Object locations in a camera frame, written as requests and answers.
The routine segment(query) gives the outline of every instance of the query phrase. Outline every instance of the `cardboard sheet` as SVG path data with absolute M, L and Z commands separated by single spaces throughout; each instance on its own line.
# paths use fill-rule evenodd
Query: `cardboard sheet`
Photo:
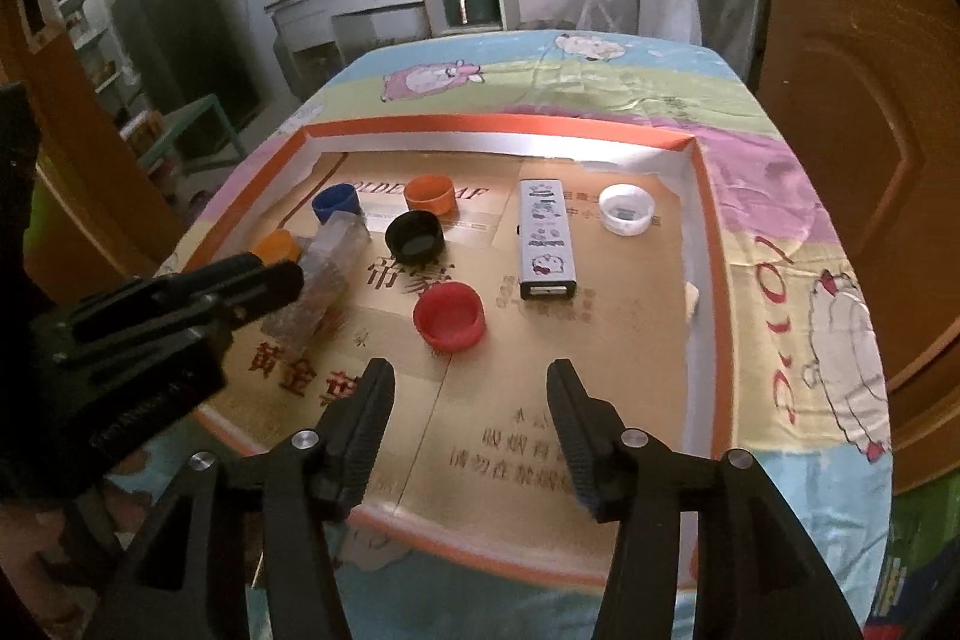
M 448 220 L 448 249 L 438 261 L 402 268 L 382 231 L 406 209 L 402 185 L 422 172 L 453 178 L 459 212 Z M 573 300 L 520 299 L 515 183 L 528 177 L 565 186 L 579 278 Z M 453 531 L 466 545 L 496 538 L 503 550 L 541 563 L 605 570 L 616 530 L 594 524 L 576 503 L 545 372 L 551 360 L 569 357 L 587 391 L 610 400 L 628 426 L 682 447 L 688 390 L 678 196 L 654 175 L 590 172 L 568 161 L 328 154 L 267 210 L 254 239 L 280 223 L 313 234 L 309 196 L 335 182 L 359 188 L 371 228 L 349 292 L 293 368 L 256 324 L 238 333 L 224 362 L 229 385 L 211 400 L 214 410 L 270 447 L 352 392 L 371 357 L 387 357 L 397 400 L 365 506 Z M 597 196 L 617 182 L 656 199 L 655 224 L 641 237 L 617 237 L 600 223 Z M 419 293 L 445 280 L 474 287 L 488 322 L 477 346 L 452 357 L 435 354 L 411 319 Z

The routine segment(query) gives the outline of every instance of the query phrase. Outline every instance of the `tablecloth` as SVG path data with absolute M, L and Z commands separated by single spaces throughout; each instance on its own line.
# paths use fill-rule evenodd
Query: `tablecloth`
M 862 624 L 880 575 L 892 469 L 869 311 L 803 167 L 710 50 L 618 34 L 525 31 L 368 53 L 234 170 L 161 270 L 185 263 L 304 124 L 458 112 L 588 116 L 698 137 L 731 289 L 731 445 L 760 460 Z M 152 444 L 166 456 L 147 476 L 128 480 L 145 480 L 158 493 L 198 437 L 186 425 L 178 433 Z M 597 596 L 503 581 L 420 552 L 375 572 L 347 564 L 337 579 L 357 638 L 586 638 L 599 606 Z M 689 636 L 694 600 L 693 592 L 678 595 L 675 637 Z

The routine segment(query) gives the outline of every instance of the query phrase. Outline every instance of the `metal screw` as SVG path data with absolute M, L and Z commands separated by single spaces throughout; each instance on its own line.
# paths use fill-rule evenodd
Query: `metal screw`
M 296 450 L 308 451 L 320 442 L 320 436 L 314 432 L 313 429 L 304 429 L 302 432 L 297 432 L 293 437 L 290 437 L 290 441 Z
M 754 465 L 752 453 L 742 448 L 733 448 L 733 450 L 728 451 L 727 458 L 737 469 L 749 469 Z
M 649 441 L 647 432 L 641 429 L 623 429 L 623 434 L 620 435 L 620 442 L 628 448 L 642 448 Z
M 203 470 L 213 466 L 214 461 L 217 461 L 217 456 L 214 456 L 213 453 L 210 453 L 210 451 L 200 451 L 190 456 L 190 469 L 203 472 Z

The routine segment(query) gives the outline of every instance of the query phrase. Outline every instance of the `cartoon sheep print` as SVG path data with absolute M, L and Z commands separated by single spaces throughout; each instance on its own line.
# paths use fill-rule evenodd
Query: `cartoon sheep print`
M 627 52 L 622 44 L 599 36 L 562 33 L 554 40 L 554 44 L 568 55 L 579 55 L 589 61 L 608 61 Z
M 480 67 L 473 63 L 435 63 L 426 66 L 411 66 L 395 71 L 383 78 L 381 101 L 397 98 L 419 98 L 466 85 L 467 82 L 483 82 Z
M 814 360 L 803 381 L 822 384 L 837 426 L 873 463 L 890 450 L 887 392 L 877 339 L 860 288 L 846 274 L 824 269 L 810 292 Z

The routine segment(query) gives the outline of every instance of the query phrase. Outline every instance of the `white bottle cap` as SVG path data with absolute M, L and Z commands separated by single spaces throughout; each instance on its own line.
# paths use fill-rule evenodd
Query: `white bottle cap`
M 611 185 L 600 194 L 600 220 L 614 234 L 635 237 L 654 217 L 654 197 L 635 185 Z

